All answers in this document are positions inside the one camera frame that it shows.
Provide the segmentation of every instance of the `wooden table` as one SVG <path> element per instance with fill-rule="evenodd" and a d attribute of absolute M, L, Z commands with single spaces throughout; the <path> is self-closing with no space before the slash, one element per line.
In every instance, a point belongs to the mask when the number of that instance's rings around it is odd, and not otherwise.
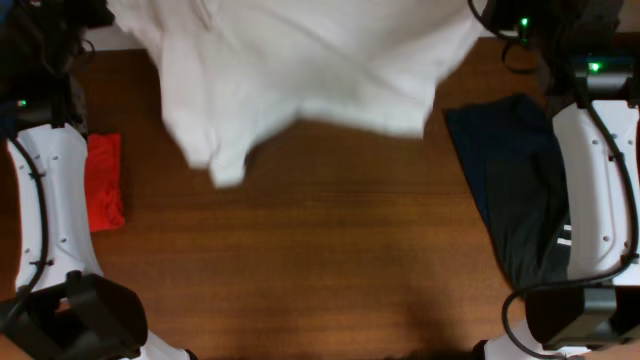
<path fill-rule="evenodd" d="M 105 274 L 137 292 L 154 332 L 201 360 L 376 359 L 502 334 L 509 288 L 443 117 L 517 92 L 541 100 L 536 79 L 508 73 L 500 51 L 481 40 L 439 87 L 424 141 L 302 121 L 256 148 L 229 190 L 190 170 L 165 131 L 146 54 L 98 54 L 81 82 L 91 130 L 123 134 L 127 219 L 93 236 Z M 513 60 L 533 63 L 518 51 Z M 4 152 L 0 198 L 6 298 L 20 230 Z M 25 358 L 4 338 L 0 354 Z"/>

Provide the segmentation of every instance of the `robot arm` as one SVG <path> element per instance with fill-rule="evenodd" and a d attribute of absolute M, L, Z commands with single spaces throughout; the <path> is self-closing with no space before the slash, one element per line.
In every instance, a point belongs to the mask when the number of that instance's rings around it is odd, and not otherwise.
<path fill-rule="evenodd" d="M 28 295 L 30 310 L 5 329 L 5 335 L 34 359 L 195 359 L 148 332 L 135 293 L 102 277 L 87 218 L 84 138 L 69 125 L 42 125 L 21 131 L 16 140 L 42 176 L 48 256 L 42 276 Z M 31 169 L 13 144 L 9 152 L 18 175 L 22 220 L 22 258 L 16 279 L 20 289 L 36 271 L 42 227 Z M 0 313 L 15 303 L 16 299 L 4 302 Z"/>
<path fill-rule="evenodd" d="M 596 101 L 607 128 L 624 154 L 636 203 L 638 167 L 636 133 L 639 113 L 626 101 Z M 615 270 L 629 254 L 630 221 L 620 173 L 611 150 L 586 110 L 572 105 L 553 120 L 562 148 L 571 208 L 570 280 Z M 529 349 L 548 355 L 576 356 L 638 339 L 640 265 L 635 262 L 607 286 L 532 294 L 528 321 L 513 332 Z M 487 360 L 530 360 L 506 335 L 484 345 Z"/>
<path fill-rule="evenodd" d="M 194 360 L 148 331 L 136 294 L 102 277 L 84 193 L 84 96 L 69 72 L 105 0 L 0 0 L 0 136 L 18 178 L 22 258 L 0 327 L 34 359 Z"/>
<path fill-rule="evenodd" d="M 478 358 L 565 359 L 640 338 L 640 49 L 612 46 L 622 3 L 494 0 L 480 18 L 492 32 L 515 25 L 510 46 L 540 52 L 550 102 L 576 103 L 553 119 L 571 210 L 569 281 L 512 294 L 508 335 L 478 344 Z M 511 330 L 508 305 L 519 295 L 527 321 Z"/>

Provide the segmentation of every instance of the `folded cloth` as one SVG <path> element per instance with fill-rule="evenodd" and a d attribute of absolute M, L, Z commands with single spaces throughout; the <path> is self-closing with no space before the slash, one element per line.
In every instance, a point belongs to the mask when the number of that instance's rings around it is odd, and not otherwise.
<path fill-rule="evenodd" d="M 165 125 L 216 186 L 298 117 L 422 137 L 480 34 L 464 0 L 110 0 L 160 73 Z"/>
<path fill-rule="evenodd" d="M 91 232 L 124 225 L 120 196 L 120 134 L 89 136 L 84 191 Z"/>
<path fill-rule="evenodd" d="M 497 261 L 515 289 L 563 281 L 571 248 L 560 145 L 524 95 L 447 113 L 447 126 Z"/>

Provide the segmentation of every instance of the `navy clothing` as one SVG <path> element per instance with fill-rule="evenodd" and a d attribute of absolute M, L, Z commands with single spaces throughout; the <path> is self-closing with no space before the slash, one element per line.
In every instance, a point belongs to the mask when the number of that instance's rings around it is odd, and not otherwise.
<path fill-rule="evenodd" d="M 558 244 L 569 204 L 560 146 L 524 95 L 447 113 L 447 125 L 496 258 L 514 288 L 566 280 Z"/>

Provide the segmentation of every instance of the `red cloth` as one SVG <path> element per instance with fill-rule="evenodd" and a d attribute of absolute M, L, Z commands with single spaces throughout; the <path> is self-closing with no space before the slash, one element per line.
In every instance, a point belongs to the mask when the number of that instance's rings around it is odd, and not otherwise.
<path fill-rule="evenodd" d="M 120 134 L 90 135 L 84 192 L 91 232 L 124 225 L 120 196 Z"/>

